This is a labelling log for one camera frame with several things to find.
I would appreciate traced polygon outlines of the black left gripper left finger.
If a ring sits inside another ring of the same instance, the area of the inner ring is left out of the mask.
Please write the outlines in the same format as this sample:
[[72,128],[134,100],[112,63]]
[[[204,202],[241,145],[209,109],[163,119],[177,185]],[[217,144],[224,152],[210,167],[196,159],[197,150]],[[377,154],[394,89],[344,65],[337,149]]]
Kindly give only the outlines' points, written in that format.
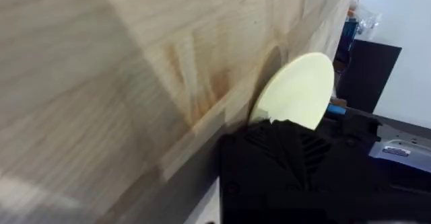
[[293,223],[288,194],[306,189],[303,127],[263,120],[219,139],[222,223]]

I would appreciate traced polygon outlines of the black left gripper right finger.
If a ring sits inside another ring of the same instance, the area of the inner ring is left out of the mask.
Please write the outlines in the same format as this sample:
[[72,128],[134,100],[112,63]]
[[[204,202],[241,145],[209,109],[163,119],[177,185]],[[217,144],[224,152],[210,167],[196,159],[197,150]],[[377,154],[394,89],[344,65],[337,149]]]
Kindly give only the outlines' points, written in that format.
[[355,160],[358,139],[341,133],[304,130],[299,134],[305,171],[304,196],[298,205],[299,223],[355,223]]

